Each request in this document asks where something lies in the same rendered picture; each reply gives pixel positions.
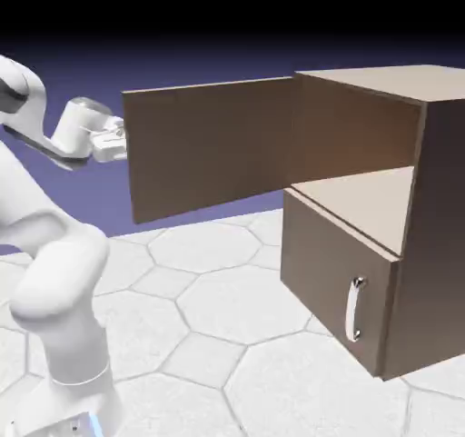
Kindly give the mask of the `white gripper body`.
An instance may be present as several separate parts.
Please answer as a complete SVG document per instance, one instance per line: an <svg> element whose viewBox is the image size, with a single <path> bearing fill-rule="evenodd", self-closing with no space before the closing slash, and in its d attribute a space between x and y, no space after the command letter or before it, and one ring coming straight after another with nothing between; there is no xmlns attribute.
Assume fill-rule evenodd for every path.
<svg viewBox="0 0 465 437"><path fill-rule="evenodd" d="M126 139L114 134L98 135L92 140L93 157L99 163L125 160L127 158Z"/></svg>

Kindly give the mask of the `brown wooden handled door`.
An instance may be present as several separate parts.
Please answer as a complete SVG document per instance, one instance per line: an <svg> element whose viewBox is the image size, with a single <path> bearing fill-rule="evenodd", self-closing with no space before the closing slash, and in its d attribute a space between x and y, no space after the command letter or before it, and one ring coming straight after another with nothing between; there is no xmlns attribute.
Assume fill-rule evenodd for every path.
<svg viewBox="0 0 465 437"><path fill-rule="evenodd" d="M386 347L400 260L292 188L283 195L281 279L374 377L390 379ZM351 280L362 276L356 343L345 334Z"/></svg>

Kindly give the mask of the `brown wooden hinged door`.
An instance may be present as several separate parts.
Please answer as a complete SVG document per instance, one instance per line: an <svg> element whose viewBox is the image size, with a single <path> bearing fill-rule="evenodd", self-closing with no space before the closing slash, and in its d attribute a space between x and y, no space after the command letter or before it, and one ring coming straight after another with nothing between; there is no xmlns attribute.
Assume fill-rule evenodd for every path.
<svg viewBox="0 0 465 437"><path fill-rule="evenodd" d="M290 77L123 94L136 223L289 184Z"/></svg>

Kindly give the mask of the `brown wooden cabinet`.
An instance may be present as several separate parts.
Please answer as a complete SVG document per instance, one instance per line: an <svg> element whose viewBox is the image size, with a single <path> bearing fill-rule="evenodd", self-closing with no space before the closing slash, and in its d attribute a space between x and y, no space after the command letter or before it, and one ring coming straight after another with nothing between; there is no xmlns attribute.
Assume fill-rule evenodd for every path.
<svg viewBox="0 0 465 437"><path fill-rule="evenodd" d="M400 260L388 380L465 354L465 68L314 70L295 82L305 171L287 188Z"/></svg>

